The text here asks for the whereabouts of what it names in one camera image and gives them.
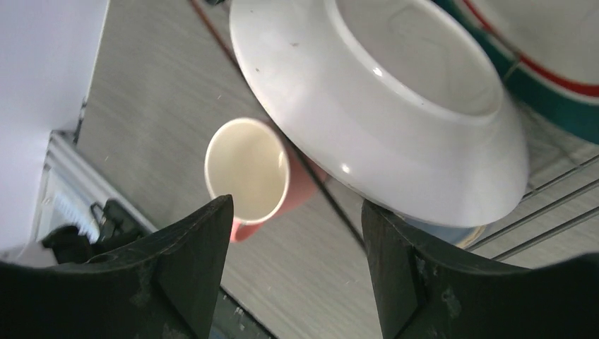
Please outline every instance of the gray wooden countertop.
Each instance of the gray wooden countertop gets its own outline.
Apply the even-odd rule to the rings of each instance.
[[[223,8],[207,8],[228,36]],[[236,117],[263,117],[186,0],[110,4],[78,148],[157,226],[209,201],[203,158],[213,133]],[[544,121],[524,119],[539,185],[599,150]],[[495,230],[598,177],[599,167],[530,199]],[[329,184],[358,225],[362,199]],[[599,205],[599,192],[522,227],[476,253],[492,256]],[[510,258],[539,266],[599,250],[594,219]],[[223,287],[280,338],[380,338],[366,258],[322,196],[233,244]]]

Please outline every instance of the wire rack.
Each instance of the wire rack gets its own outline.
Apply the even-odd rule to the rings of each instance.
[[[227,40],[215,29],[199,0],[190,1],[225,56],[243,77]],[[228,14],[230,0],[220,7]],[[586,251],[599,251],[599,218],[596,218],[599,215],[599,146],[558,129],[525,105],[520,105],[520,112],[530,153],[527,193],[512,214],[488,225],[467,250],[494,260],[510,261],[521,252],[529,253],[531,249],[550,245],[539,253],[529,253],[528,260],[511,262],[518,266],[541,266]],[[296,147],[294,151],[331,208],[364,249],[360,233],[348,214],[327,187],[316,179],[303,154]],[[558,237],[582,224],[585,228],[573,237]]]

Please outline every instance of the cup rim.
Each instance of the cup rim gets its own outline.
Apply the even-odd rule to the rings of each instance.
[[[210,194],[210,198],[211,199],[216,198],[216,195],[214,193],[214,189],[212,187],[212,184],[210,183],[210,175],[208,173],[208,168],[209,168],[209,164],[210,164],[210,154],[212,153],[212,150],[215,147],[215,144],[216,144],[217,140],[219,139],[218,138],[219,135],[222,134],[222,133],[224,133],[231,126],[238,125],[238,124],[252,125],[252,126],[257,127],[258,129],[260,129],[264,133],[268,134],[275,141],[275,143],[277,144],[277,146],[283,152],[283,155],[284,155],[284,157],[283,157],[284,160],[283,161],[285,161],[285,164],[287,165],[287,172],[285,173],[285,185],[283,187],[283,192],[281,193],[281,197],[279,199],[279,202],[272,209],[272,211],[269,212],[264,217],[259,218],[259,219],[252,219],[252,220],[248,220],[248,219],[243,219],[243,218],[237,217],[235,215],[235,198],[233,199],[233,217],[234,217],[234,219],[239,220],[241,223],[243,223],[245,225],[255,225],[255,224],[259,224],[259,223],[265,222],[268,219],[272,218],[280,210],[281,206],[285,202],[285,199],[287,198],[287,193],[289,191],[289,185],[290,185],[290,181],[291,181],[291,168],[290,168],[289,154],[287,153],[287,150],[285,149],[285,145],[281,141],[280,136],[269,125],[267,125],[264,121],[261,121],[259,119],[254,119],[254,118],[236,118],[236,119],[228,121],[226,124],[222,125],[214,133],[214,135],[210,139],[210,143],[208,143],[208,147],[206,148],[206,156],[204,157],[204,180],[206,182],[206,188],[208,189],[208,194]]]

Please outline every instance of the pink cup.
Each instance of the pink cup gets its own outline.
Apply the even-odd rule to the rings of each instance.
[[[327,174],[312,161],[318,178]],[[265,221],[305,203],[317,191],[284,138],[268,123],[239,118],[224,124],[206,151],[204,177],[211,198],[232,194],[231,242],[252,236]]]

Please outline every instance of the white plate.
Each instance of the white plate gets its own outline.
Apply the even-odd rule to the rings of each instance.
[[[516,110],[470,35],[427,0],[235,0],[254,94],[312,160],[409,218],[475,227],[528,177]]]

